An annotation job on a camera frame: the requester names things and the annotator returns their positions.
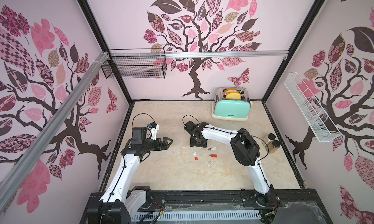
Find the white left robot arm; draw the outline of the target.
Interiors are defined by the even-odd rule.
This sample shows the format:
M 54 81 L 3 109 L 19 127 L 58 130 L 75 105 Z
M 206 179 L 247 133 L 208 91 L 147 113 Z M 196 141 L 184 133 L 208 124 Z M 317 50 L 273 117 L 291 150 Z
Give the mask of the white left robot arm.
M 87 208 L 89 224 L 129 224 L 137 211 L 146 204 L 147 190 L 128 191 L 140 167 L 143 157 L 152 151 L 166 151 L 173 140 L 168 137 L 155 139 L 130 139 L 121 151 L 121 163 L 108 189 L 98 201 Z

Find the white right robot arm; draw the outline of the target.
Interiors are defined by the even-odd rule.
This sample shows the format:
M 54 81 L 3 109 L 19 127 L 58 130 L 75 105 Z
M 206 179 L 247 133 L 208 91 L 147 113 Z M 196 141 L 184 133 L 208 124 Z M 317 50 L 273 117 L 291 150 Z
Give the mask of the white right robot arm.
M 251 176 L 256 204 L 266 207 L 276 203 L 277 195 L 262 167 L 260 146 L 246 129 L 226 130 L 206 122 L 195 124 L 189 121 L 184 125 L 184 130 L 191 136 L 192 147 L 206 147 L 208 140 L 229 145 L 235 159 L 247 168 Z

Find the mint green toaster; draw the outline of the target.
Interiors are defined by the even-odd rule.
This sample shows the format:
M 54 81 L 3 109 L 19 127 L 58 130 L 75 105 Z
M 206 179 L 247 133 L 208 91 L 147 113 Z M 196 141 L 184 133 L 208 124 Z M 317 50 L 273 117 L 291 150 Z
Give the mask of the mint green toaster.
M 225 99 L 225 89 L 237 89 L 241 91 L 242 99 Z M 248 92 L 244 87 L 222 87 L 216 90 L 215 98 L 212 102 L 211 116 L 214 119 L 246 121 L 252 107 L 252 102 Z

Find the bread slice in toaster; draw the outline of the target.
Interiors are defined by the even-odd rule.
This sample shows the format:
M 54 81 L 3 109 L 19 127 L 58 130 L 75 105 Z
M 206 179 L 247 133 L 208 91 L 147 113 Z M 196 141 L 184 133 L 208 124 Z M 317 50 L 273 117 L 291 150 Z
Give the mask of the bread slice in toaster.
M 224 98 L 225 99 L 234 99 L 234 100 L 241 100 L 242 94 L 240 90 L 237 89 L 225 89 L 224 90 Z

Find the glass spice jar far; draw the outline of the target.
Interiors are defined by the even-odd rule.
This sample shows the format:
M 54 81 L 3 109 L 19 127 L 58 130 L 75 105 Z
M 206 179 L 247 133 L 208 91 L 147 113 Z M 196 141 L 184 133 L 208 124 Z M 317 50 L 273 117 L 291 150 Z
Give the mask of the glass spice jar far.
M 266 145 L 269 145 L 271 142 L 273 142 L 276 139 L 276 135 L 273 133 L 269 133 L 268 135 L 265 136 L 263 139 L 263 146 L 265 147 Z

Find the glass spice jar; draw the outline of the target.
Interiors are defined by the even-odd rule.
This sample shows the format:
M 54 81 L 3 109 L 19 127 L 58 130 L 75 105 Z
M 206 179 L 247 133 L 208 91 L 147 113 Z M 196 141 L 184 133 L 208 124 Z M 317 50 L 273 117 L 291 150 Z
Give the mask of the glass spice jar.
M 273 154 L 281 148 L 281 143 L 278 140 L 273 140 L 268 143 L 268 153 Z
M 265 136 L 263 139 L 263 146 L 265 147 L 266 145 L 269 145 L 271 142 L 273 142 L 276 139 L 276 135 L 273 133 L 269 133 L 268 135 Z

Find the glass spice jar near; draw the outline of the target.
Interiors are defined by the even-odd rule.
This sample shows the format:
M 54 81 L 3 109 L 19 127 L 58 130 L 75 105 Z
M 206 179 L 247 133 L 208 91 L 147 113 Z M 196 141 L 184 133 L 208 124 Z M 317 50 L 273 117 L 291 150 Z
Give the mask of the glass spice jar near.
M 273 154 L 281 148 L 281 143 L 278 140 L 273 140 L 268 143 L 268 153 Z

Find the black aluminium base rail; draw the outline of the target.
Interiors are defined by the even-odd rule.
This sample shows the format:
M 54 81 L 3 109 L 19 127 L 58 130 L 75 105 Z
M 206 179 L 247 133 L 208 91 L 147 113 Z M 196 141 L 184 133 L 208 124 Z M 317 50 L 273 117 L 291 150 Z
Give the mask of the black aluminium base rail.
M 241 205 L 255 210 L 255 217 L 264 224 L 274 221 L 278 209 L 300 202 L 302 205 L 316 205 L 316 219 L 330 224 L 332 220 L 327 213 L 318 193 L 313 189 L 275 190 L 267 186 L 266 194 L 256 190 L 215 190 L 215 191 L 152 191 L 149 186 L 136 186 L 125 192 L 125 198 L 140 194 L 145 200 L 137 209 L 150 217 L 151 211 L 167 208 L 191 208 L 198 204 Z M 116 198 L 113 202 L 102 198 L 103 193 L 92 193 L 89 197 L 80 223 L 82 224 L 129 224 L 130 212 L 123 202 Z

